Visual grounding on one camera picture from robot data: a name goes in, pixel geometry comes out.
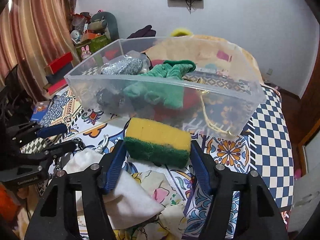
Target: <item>metal screw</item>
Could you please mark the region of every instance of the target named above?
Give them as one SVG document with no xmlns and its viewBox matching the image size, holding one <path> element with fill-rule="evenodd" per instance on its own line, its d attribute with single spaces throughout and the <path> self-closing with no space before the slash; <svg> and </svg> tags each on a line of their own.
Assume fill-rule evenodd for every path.
<svg viewBox="0 0 320 240">
<path fill-rule="evenodd" d="M 64 171 L 64 170 L 61 170 L 61 171 L 57 172 L 57 176 L 58 177 L 62 177 L 64 174 L 66 174 L 66 171 Z"/>
<path fill-rule="evenodd" d="M 95 170 L 97 170 L 97 169 L 99 169 L 99 168 L 100 168 L 100 166 L 99 166 L 99 164 L 97 164 L 97 163 L 94 163 L 94 164 L 92 164 L 92 165 L 90 166 L 90 169 L 93 170 L 93 171 L 95 171 Z"/>
<path fill-rule="evenodd" d="M 223 171 L 225 167 L 224 167 L 223 164 L 218 163 L 218 164 L 216 165 L 216 168 L 217 168 L 217 170 L 219 170 L 219 171 Z"/>
<path fill-rule="evenodd" d="M 251 176 L 258 177 L 259 173 L 257 171 L 250 171 Z"/>
</svg>

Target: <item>rabbit figurine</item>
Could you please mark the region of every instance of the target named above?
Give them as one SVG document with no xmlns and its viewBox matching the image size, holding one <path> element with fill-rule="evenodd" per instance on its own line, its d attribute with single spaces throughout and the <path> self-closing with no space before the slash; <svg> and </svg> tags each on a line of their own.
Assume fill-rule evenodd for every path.
<svg viewBox="0 0 320 240">
<path fill-rule="evenodd" d="M 89 49 L 89 46 L 85 46 L 85 47 L 82 47 L 81 48 L 82 50 L 82 53 L 81 53 L 81 58 L 83 60 L 85 60 L 86 58 L 90 57 L 91 56 L 91 52 L 90 52 L 90 49 Z"/>
</svg>

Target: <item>transparent plastic box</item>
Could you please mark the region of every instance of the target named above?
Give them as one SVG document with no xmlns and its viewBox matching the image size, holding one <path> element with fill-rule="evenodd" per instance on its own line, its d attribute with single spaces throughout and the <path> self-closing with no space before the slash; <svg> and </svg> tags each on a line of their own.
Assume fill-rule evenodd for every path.
<svg viewBox="0 0 320 240">
<path fill-rule="evenodd" d="M 97 74 L 104 63 L 131 50 L 146 51 L 151 61 L 192 60 L 197 68 L 184 80 Z M 238 46 L 191 37 L 119 39 L 84 60 L 65 79 L 84 109 L 147 118 L 225 139 L 239 135 L 257 106 L 266 101 Z"/>
</svg>

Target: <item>brown curtain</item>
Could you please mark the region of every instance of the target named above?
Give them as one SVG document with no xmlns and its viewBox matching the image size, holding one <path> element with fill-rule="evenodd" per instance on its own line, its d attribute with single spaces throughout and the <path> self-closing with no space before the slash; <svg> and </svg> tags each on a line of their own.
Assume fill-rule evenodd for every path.
<svg viewBox="0 0 320 240">
<path fill-rule="evenodd" d="M 44 100 L 46 65 L 67 52 L 79 63 L 69 28 L 76 0 L 12 0 L 0 15 L 0 81 L 16 64 L 35 102 Z"/>
</svg>

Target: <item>red book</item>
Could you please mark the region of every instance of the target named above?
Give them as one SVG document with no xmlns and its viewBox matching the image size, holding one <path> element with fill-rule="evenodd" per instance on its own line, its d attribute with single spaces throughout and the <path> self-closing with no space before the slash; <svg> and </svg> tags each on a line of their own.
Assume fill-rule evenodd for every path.
<svg viewBox="0 0 320 240">
<path fill-rule="evenodd" d="M 55 83 L 51 87 L 48 88 L 49 95 L 52 95 L 54 92 L 57 92 L 58 90 L 64 88 L 67 86 L 66 80 L 63 78 L 59 82 Z"/>
<path fill-rule="evenodd" d="M 56 58 L 50 64 L 48 64 L 47 68 L 50 69 L 51 74 L 55 74 L 59 69 L 63 68 L 65 65 L 73 61 L 73 56 L 71 52 L 66 53 L 60 58 Z"/>
</svg>

